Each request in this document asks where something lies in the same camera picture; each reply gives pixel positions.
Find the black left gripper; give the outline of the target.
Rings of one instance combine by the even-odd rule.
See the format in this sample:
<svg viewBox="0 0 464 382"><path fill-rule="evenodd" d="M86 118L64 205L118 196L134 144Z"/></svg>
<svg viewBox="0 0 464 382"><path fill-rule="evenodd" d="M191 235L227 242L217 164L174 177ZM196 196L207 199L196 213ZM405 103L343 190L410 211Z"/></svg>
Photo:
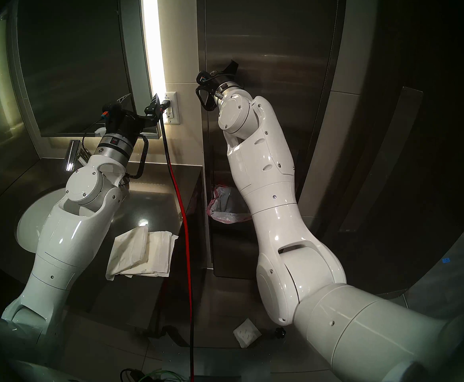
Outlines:
<svg viewBox="0 0 464 382"><path fill-rule="evenodd" d="M117 99L120 104L133 104L133 93ZM107 110L107 134L118 134L128 140L137 140L145 128L155 127L161 116L161 102L155 94L144 109L146 116L140 116L127 110Z"/></svg>

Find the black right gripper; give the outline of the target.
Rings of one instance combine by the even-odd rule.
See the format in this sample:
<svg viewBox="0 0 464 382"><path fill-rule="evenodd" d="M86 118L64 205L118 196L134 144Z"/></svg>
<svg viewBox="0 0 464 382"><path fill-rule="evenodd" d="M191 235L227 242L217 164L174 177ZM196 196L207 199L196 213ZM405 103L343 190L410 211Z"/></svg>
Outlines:
<svg viewBox="0 0 464 382"><path fill-rule="evenodd" d="M212 71L210 73L210 78L208 79L208 86L212 89L218 89L220 85L224 83L235 82L238 67L239 64L236 61L231 60L222 71Z"/></svg>

